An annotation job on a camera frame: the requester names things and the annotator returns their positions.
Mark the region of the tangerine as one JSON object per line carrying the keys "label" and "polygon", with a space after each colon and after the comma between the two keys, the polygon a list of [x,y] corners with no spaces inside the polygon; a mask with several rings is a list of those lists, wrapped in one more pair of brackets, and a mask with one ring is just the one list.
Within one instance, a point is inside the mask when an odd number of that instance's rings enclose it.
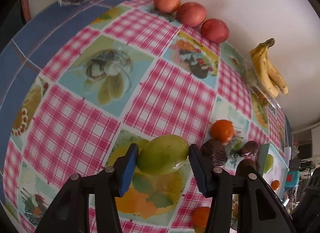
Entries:
{"label": "tangerine", "polygon": [[274,191],[277,191],[280,187],[280,182],[279,180],[274,180],[272,181],[271,183],[271,189],[274,190]]}
{"label": "tangerine", "polygon": [[194,210],[191,216],[191,220],[196,226],[205,228],[207,225],[209,214],[210,214],[210,207],[201,206]]}
{"label": "tangerine", "polygon": [[226,144],[231,141],[234,136],[234,127],[231,121],[221,119],[214,122],[209,130],[209,134],[213,139]]}

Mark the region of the teal patterned box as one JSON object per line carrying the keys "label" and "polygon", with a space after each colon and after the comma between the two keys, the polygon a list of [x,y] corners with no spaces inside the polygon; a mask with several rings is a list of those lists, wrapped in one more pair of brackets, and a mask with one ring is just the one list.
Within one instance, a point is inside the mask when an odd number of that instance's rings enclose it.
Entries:
{"label": "teal patterned box", "polygon": [[286,177],[286,182],[284,186],[285,191],[289,191],[291,188],[295,188],[299,184],[300,172],[289,171]]}

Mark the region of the teal white cardboard tray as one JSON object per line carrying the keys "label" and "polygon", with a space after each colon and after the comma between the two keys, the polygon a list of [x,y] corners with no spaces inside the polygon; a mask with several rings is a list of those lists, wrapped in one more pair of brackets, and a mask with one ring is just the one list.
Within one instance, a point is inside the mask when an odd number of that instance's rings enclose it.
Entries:
{"label": "teal white cardboard tray", "polygon": [[[274,165],[273,165],[273,169],[269,173],[263,174],[265,161],[268,154],[272,154],[272,156],[274,157]],[[264,180],[267,182],[269,186],[271,186],[272,181],[279,180],[280,187],[277,191],[274,191],[274,192],[280,199],[282,199],[289,167],[285,163],[283,157],[279,154],[277,149],[274,147],[274,145],[264,144],[260,146],[259,153],[258,153],[258,164],[259,164],[259,173],[263,176]]]}

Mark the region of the clear plastic fruit container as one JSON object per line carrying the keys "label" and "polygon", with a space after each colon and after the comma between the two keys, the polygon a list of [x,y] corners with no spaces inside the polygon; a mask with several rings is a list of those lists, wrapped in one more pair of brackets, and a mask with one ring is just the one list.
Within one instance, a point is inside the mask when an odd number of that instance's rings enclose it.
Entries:
{"label": "clear plastic fruit container", "polygon": [[267,108],[280,108],[277,100],[272,98],[264,87],[262,80],[253,67],[253,63],[248,57],[244,59],[240,69],[242,79],[248,85],[250,92],[255,96],[260,104]]}

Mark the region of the upper yellow banana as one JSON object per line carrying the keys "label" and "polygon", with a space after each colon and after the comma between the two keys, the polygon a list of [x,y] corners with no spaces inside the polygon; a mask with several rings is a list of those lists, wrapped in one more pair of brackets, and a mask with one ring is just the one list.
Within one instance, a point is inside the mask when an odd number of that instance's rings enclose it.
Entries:
{"label": "upper yellow banana", "polygon": [[267,72],[270,77],[270,79],[277,85],[279,90],[284,94],[287,95],[289,93],[289,87],[287,86],[287,83],[285,79],[282,77],[280,72],[276,69],[276,67],[272,64],[269,58],[268,49],[272,47],[275,44],[274,38],[267,40],[267,52],[266,52],[266,62],[267,62]]}

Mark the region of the yellow banana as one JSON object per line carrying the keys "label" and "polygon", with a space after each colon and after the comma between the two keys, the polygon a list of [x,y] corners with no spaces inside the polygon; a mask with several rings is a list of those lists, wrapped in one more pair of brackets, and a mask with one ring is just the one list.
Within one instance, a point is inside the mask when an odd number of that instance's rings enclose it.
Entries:
{"label": "yellow banana", "polygon": [[275,43],[274,38],[268,39],[263,43],[259,43],[254,49],[250,51],[253,66],[263,85],[272,98],[279,95],[279,88],[271,81],[267,70],[267,53],[268,48]]}
{"label": "yellow banana", "polygon": [[270,79],[277,85],[279,90],[284,94],[287,95],[289,93],[289,87],[287,86],[287,83],[285,79],[282,77],[280,72],[276,69],[276,67],[272,64],[269,58],[268,49],[272,47],[275,44],[274,38],[267,40],[267,52],[266,52],[266,62],[267,62],[267,72],[270,77]]}

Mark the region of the checkered fruit-print tablecloth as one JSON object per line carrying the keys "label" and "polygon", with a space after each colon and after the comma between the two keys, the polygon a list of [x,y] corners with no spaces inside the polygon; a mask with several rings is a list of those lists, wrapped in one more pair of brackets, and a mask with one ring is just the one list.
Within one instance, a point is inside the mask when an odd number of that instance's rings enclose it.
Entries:
{"label": "checkered fruit-print tablecloth", "polygon": [[4,163],[1,199],[34,232],[73,173],[112,165],[132,143],[164,134],[202,145],[212,123],[231,121],[235,138],[223,168],[235,174],[249,140],[283,157],[285,116],[264,110],[242,80],[243,58],[197,29],[158,15],[152,0],[126,0],[76,33],[28,89]]}

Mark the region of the lower yellow banana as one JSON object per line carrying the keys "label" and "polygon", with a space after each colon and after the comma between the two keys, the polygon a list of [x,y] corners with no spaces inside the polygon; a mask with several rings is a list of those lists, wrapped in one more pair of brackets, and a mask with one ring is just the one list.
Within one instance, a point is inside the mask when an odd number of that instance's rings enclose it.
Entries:
{"label": "lower yellow banana", "polygon": [[274,38],[268,39],[263,43],[259,43],[254,49],[250,51],[253,66],[263,85],[272,98],[279,95],[279,88],[271,81],[267,70],[267,53],[268,48],[275,43]]}

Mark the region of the blue tablecloth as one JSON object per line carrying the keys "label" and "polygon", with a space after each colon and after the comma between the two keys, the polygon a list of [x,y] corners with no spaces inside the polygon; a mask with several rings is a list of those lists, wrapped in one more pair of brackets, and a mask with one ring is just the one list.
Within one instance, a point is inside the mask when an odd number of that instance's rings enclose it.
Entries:
{"label": "blue tablecloth", "polygon": [[11,126],[40,70],[78,31],[126,0],[90,0],[79,6],[53,3],[27,23],[1,52],[1,163]]}

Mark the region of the right red apple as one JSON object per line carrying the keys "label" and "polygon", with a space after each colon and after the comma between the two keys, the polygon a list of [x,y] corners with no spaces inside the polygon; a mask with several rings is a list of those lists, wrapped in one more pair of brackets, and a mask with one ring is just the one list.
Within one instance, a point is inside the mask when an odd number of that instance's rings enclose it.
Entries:
{"label": "right red apple", "polygon": [[208,19],[201,26],[201,34],[209,41],[220,44],[229,37],[229,28],[222,20]]}

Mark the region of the red apple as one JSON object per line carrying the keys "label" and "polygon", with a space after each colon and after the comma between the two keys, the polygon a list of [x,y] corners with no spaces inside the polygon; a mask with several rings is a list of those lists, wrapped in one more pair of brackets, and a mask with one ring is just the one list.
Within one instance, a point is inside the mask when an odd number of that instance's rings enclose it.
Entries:
{"label": "red apple", "polygon": [[201,34],[209,41],[220,44],[229,37],[229,28],[222,20],[208,19],[201,26]]}
{"label": "red apple", "polygon": [[199,26],[205,20],[207,15],[206,8],[196,2],[187,2],[182,4],[176,12],[176,19],[187,26]]}

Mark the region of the middle red apple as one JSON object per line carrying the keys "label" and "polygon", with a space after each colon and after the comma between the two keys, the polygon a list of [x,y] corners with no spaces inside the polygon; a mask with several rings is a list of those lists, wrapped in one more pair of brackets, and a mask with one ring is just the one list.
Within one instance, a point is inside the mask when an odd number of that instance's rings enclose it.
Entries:
{"label": "middle red apple", "polygon": [[206,8],[196,2],[187,2],[182,4],[176,12],[176,19],[187,26],[199,26],[205,20],[207,15]]}

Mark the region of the left pale apple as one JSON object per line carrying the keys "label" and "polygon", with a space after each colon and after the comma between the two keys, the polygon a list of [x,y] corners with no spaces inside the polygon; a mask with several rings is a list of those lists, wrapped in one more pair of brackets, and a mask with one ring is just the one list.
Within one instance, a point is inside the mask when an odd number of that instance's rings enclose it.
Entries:
{"label": "left pale apple", "polygon": [[153,0],[155,9],[163,13],[175,12],[181,4],[181,0]]}

